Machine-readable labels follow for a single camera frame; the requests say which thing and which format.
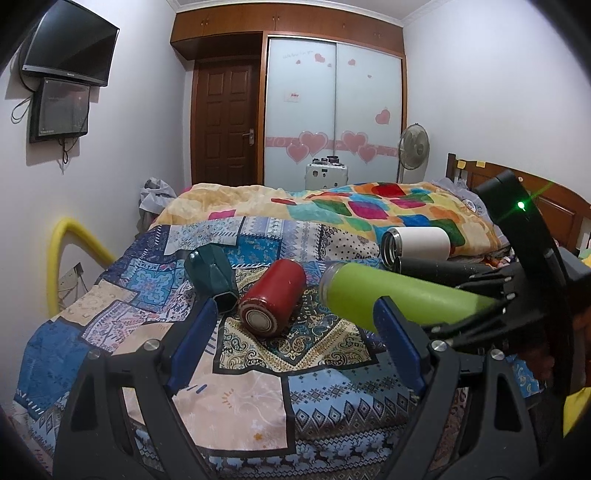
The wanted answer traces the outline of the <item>green tumbler cup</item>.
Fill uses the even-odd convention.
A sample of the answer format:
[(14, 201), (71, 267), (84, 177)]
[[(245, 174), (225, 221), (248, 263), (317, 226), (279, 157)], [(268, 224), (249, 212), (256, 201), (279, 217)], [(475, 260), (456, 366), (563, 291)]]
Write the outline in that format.
[(421, 326), (456, 324), (491, 308), (495, 299), (358, 263), (334, 263), (318, 284), (332, 314), (375, 332), (377, 299), (391, 298), (407, 320)]

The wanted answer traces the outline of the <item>black thermos cup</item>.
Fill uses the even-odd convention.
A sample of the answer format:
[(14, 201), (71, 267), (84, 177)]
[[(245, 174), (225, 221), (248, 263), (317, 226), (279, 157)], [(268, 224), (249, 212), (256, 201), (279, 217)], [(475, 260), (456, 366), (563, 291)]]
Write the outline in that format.
[(485, 264), (402, 257), (397, 260), (394, 271), (432, 283), (456, 286), (493, 269)]

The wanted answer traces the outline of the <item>white steel-rimmed cup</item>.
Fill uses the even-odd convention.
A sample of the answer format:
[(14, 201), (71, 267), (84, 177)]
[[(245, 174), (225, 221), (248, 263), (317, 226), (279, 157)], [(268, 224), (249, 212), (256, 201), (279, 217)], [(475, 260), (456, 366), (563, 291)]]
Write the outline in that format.
[(391, 227), (382, 236), (380, 255), (388, 268), (401, 258), (445, 261), (451, 255), (451, 241), (440, 227)]

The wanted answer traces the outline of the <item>dark green faceted cup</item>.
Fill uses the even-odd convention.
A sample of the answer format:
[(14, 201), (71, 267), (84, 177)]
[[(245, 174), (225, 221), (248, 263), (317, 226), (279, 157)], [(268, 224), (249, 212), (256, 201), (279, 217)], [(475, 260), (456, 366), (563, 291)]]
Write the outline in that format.
[(214, 300), (219, 314), (235, 311), (238, 284), (221, 246), (209, 243), (196, 248), (188, 254), (184, 268), (197, 295)]

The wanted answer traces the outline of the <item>red cylindrical cup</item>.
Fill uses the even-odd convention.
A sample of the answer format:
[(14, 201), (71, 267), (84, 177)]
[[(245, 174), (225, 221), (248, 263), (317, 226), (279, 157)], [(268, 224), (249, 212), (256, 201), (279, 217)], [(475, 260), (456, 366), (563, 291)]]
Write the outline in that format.
[(303, 266), (294, 260), (277, 260), (242, 297), (238, 316), (254, 335), (280, 334), (287, 328), (305, 288)]

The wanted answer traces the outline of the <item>wooden bed headboard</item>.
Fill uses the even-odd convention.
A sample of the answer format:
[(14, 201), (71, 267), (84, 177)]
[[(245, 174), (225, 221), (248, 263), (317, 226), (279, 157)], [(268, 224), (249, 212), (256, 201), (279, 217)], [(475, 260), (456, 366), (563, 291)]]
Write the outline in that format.
[(590, 203), (565, 186), (513, 167), (464, 160), (454, 153), (448, 154), (446, 177), (451, 180), (462, 178), (468, 189), (474, 190), (507, 169), (534, 198), (553, 238), (561, 246), (573, 253), (590, 246)]

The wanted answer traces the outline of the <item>grey pillow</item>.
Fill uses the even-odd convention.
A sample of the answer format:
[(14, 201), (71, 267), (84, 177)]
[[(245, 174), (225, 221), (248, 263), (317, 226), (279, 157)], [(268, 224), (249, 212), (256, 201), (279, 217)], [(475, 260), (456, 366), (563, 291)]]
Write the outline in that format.
[(484, 202), (476, 193), (468, 189), (467, 184), (462, 179), (453, 181), (449, 178), (443, 178), (434, 181), (433, 184), (458, 197), (468, 209), (477, 215), (485, 217), (488, 214)]

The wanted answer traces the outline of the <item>blue patchwork patterned cloth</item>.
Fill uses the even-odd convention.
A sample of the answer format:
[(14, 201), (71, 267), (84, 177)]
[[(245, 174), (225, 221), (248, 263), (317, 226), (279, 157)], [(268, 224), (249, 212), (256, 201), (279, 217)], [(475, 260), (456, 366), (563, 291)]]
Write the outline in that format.
[(322, 275), (378, 272), (377, 244), (318, 223), (158, 226), (39, 327), (8, 419), (60, 479), (383, 479), (423, 381)]

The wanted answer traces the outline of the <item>yellow foam tube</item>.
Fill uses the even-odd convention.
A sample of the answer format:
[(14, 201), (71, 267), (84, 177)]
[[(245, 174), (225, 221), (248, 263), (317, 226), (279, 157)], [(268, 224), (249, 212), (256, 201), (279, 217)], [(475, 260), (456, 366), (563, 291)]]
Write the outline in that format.
[(45, 287), (50, 317), (60, 312), (59, 279), (77, 261), (89, 259), (106, 268), (116, 257), (79, 221), (62, 217), (50, 234), (46, 250)]

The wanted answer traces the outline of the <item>grey clothes pile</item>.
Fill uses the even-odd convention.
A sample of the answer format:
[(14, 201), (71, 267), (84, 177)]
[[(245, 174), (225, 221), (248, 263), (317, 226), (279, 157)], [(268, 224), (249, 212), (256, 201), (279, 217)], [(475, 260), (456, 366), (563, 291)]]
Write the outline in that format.
[(148, 178), (139, 192), (139, 232), (146, 232), (153, 221), (175, 198), (175, 191), (165, 181), (154, 177)]

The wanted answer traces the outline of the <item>white appliance box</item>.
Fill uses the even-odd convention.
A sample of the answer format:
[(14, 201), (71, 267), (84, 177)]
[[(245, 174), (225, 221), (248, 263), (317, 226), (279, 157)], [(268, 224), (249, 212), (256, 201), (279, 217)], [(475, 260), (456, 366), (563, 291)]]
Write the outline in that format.
[(314, 158), (305, 167), (304, 189), (324, 190), (342, 187), (349, 183), (349, 168), (339, 156)]

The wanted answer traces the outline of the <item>sliding wardrobe with hearts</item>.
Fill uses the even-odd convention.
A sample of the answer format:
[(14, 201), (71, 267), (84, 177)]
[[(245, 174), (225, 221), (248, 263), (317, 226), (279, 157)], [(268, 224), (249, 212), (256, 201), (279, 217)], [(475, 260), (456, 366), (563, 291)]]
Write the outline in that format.
[(305, 167), (328, 156), (349, 168), (349, 183), (394, 182), (402, 125), (401, 58), (348, 43), (270, 37), (264, 185), (304, 190)]

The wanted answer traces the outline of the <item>brown wooden door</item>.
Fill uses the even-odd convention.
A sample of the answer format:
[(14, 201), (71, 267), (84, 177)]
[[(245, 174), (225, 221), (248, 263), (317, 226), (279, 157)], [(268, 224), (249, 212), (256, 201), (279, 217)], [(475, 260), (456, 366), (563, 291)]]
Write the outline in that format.
[(190, 113), (194, 184), (256, 184), (257, 100), (259, 59), (195, 64)]

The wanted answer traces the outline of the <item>black wall panel box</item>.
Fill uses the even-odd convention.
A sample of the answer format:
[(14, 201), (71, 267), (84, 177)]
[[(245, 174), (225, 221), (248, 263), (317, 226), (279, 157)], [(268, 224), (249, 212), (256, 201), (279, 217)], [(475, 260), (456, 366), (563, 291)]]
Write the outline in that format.
[(43, 78), (33, 94), (29, 142), (78, 138), (88, 132), (90, 87)]

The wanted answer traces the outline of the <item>wall-mounted black television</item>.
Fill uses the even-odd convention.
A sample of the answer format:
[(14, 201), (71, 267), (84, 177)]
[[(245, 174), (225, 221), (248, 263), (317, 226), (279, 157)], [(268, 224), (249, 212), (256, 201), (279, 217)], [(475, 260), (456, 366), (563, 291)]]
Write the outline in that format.
[(21, 71), (108, 85), (119, 28), (73, 1), (57, 1), (26, 39)]

